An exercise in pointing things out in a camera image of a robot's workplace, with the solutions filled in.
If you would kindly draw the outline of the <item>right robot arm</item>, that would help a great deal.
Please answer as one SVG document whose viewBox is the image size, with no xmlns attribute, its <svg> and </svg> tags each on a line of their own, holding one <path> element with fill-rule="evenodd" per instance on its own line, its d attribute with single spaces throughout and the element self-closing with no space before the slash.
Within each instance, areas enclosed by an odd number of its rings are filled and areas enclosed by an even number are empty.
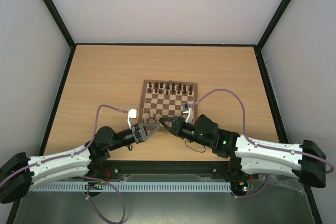
<svg viewBox="0 0 336 224">
<path fill-rule="evenodd" d="M 194 124 L 181 116 L 161 118 L 160 123 L 175 136 L 209 147 L 219 157 L 235 160 L 229 164 L 229 172 L 236 178 L 244 174 L 270 174 L 292 177 L 310 187 L 326 186 L 326 155 L 313 141 L 248 141 L 244 135 L 220 129 L 205 115 Z"/>
</svg>

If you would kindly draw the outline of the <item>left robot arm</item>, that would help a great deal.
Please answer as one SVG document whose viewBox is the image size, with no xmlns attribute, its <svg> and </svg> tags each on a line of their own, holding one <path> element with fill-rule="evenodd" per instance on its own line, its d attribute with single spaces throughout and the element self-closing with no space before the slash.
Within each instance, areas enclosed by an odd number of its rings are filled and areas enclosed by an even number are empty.
<svg viewBox="0 0 336 224">
<path fill-rule="evenodd" d="M 110 157 L 110 151 L 148 140 L 161 128 L 159 123 L 140 123 L 121 132 L 103 126 L 92 140 L 69 151 L 28 157 L 15 154 L 1 166 L 1 203 L 26 196 L 35 188 L 70 177 L 85 176 Z"/>
</svg>

